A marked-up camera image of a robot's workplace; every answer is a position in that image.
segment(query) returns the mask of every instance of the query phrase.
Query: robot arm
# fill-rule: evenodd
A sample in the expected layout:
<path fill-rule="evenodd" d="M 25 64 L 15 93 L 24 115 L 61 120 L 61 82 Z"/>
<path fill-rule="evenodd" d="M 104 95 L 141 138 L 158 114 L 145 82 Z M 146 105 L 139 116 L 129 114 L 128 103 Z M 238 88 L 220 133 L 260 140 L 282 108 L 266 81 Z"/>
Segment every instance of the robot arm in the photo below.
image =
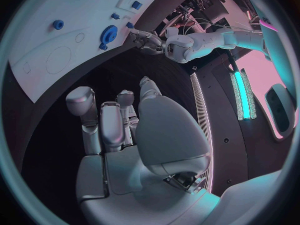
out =
<path fill-rule="evenodd" d="M 148 32 L 133 29 L 131 33 L 140 39 L 149 37 L 144 46 L 151 47 L 152 44 L 156 54 L 164 53 L 167 58 L 181 64 L 204 57 L 215 48 L 234 49 L 236 46 L 261 51 L 270 60 L 262 33 L 233 31 L 226 27 L 210 33 L 195 32 L 178 35 L 178 32 L 176 27 L 167 28 L 165 43 L 159 37 Z"/>

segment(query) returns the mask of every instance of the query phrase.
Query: dark floor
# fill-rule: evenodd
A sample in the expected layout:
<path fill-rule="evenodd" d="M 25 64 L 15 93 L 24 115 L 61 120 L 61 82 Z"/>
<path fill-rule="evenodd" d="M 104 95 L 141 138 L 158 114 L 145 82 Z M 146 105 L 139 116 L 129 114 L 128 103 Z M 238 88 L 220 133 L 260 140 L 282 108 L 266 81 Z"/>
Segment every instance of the dark floor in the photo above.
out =
<path fill-rule="evenodd" d="M 75 183 L 85 156 L 81 123 L 69 113 L 66 95 L 79 86 L 95 91 L 98 110 L 103 102 L 114 101 L 123 89 L 135 94 L 143 76 L 154 80 L 161 93 L 186 108 L 197 119 L 190 76 L 163 55 L 150 56 L 131 49 L 92 70 L 66 91 L 48 110 L 35 129 L 27 147 L 22 176 L 37 197 L 71 225 L 87 224 L 76 201 Z"/>

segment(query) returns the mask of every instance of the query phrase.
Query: white panel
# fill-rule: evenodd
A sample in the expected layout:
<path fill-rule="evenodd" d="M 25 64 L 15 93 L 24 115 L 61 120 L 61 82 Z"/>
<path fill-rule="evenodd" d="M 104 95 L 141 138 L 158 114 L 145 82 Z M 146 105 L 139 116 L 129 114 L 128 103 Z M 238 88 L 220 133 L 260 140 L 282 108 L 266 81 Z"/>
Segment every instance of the white panel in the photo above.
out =
<path fill-rule="evenodd" d="M 32 7 L 14 41 L 9 63 L 18 83 L 34 103 L 70 70 L 105 52 L 99 45 L 106 27 L 118 28 L 116 39 L 107 45 L 106 51 L 121 46 L 129 34 L 127 22 L 135 24 L 153 2 L 138 0 L 142 6 L 136 10 L 116 7 L 119 1 L 40 0 Z M 113 13 L 120 19 L 111 18 Z M 61 30 L 53 28 L 55 20 L 64 22 Z"/>

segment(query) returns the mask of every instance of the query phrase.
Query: cyan light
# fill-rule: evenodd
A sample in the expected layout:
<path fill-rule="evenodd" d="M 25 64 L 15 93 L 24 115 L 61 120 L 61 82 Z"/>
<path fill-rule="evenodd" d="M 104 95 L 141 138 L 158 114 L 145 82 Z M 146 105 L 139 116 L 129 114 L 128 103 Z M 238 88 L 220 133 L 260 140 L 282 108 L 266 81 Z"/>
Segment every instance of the cyan light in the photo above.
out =
<path fill-rule="evenodd" d="M 239 71 L 235 72 L 234 75 L 235 75 L 237 85 L 238 85 L 238 89 L 239 89 L 239 93 L 240 93 L 243 118 L 244 119 L 250 119 L 249 103 L 248 103 L 247 93 L 246 93 L 246 89 L 245 89 L 245 86 L 244 86 L 244 83 L 243 83 L 242 76 L 241 76 Z"/>

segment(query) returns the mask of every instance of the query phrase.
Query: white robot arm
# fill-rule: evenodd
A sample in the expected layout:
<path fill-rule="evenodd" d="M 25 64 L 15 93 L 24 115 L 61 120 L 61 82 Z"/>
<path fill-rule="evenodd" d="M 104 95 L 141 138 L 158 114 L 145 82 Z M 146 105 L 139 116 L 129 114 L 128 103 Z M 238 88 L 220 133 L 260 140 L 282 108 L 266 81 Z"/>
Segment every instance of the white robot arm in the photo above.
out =
<path fill-rule="evenodd" d="M 138 31 L 134 28 L 131 30 L 131 34 L 134 34 L 137 39 L 144 39 L 145 41 L 149 38 L 143 45 L 144 49 L 155 48 L 156 54 L 164 53 L 167 58 L 181 64 L 204 57 L 215 48 L 234 49 L 236 46 L 261 51 L 270 60 L 262 33 L 233 31 L 227 27 L 210 33 L 195 32 L 179 35 L 178 32 L 176 27 L 167 28 L 167 40 L 164 42 L 154 34 Z"/>

